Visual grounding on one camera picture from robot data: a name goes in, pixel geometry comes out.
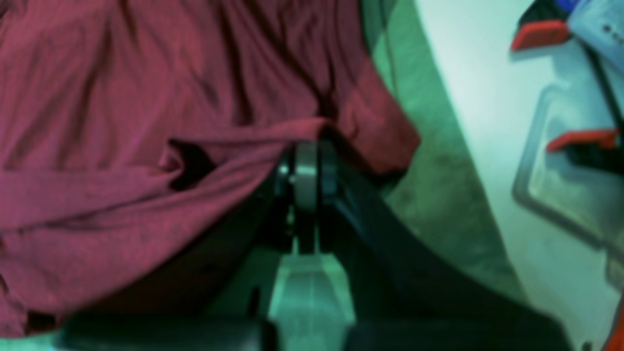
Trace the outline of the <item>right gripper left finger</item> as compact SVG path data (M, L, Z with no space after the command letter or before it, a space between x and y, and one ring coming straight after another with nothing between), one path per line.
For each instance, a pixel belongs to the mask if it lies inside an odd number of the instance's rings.
M205 312L224 293L261 236L281 226L292 201L295 148L224 220L129 288L64 326L65 351L276 351L278 330L259 307L260 282L236 289L225 312Z

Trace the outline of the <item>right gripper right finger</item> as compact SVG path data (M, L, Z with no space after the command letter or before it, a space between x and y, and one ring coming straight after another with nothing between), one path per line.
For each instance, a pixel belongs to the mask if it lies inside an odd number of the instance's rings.
M568 351L558 322L440 258L368 180L319 143L319 246L348 276L346 351Z

